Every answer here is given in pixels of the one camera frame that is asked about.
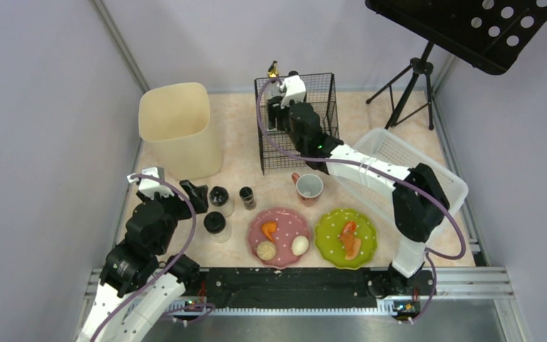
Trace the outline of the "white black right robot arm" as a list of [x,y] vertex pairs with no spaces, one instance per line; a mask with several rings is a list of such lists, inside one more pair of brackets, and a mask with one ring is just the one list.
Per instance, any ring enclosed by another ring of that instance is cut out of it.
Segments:
[[395,227],[402,235],[387,272],[374,283],[375,296],[385,298],[411,291],[414,277],[432,253],[426,246],[430,235],[450,214],[450,203],[433,169],[419,163],[404,167],[369,157],[327,134],[310,103],[285,101],[275,96],[267,102],[267,114],[275,127],[289,136],[294,152],[281,153],[304,162],[313,170],[337,176],[389,195]]

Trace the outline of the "clear bottle gold spout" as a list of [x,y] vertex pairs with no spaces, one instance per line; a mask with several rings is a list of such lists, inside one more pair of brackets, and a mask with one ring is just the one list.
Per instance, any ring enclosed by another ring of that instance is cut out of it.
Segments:
[[271,62],[271,65],[267,70],[267,78],[269,79],[269,83],[264,92],[266,101],[280,95],[279,82],[276,80],[278,77],[278,61],[274,60]]

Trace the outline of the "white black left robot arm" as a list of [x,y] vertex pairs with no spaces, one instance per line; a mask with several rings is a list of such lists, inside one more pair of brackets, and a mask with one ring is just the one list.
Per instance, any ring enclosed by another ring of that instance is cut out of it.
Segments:
[[177,225],[208,210],[208,187],[162,176],[129,175],[141,203],[127,221],[124,239],[108,253],[91,310],[78,341],[142,341],[170,304],[197,279],[199,265],[179,252],[159,268]]

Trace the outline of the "glass jar black lid front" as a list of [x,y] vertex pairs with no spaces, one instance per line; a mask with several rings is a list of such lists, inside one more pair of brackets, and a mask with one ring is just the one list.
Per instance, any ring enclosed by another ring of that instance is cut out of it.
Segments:
[[218,243],[225,243],[231,237],[231,229],[226,217],[221,212],[210,212],[203,219],[203,225],[211,238]]

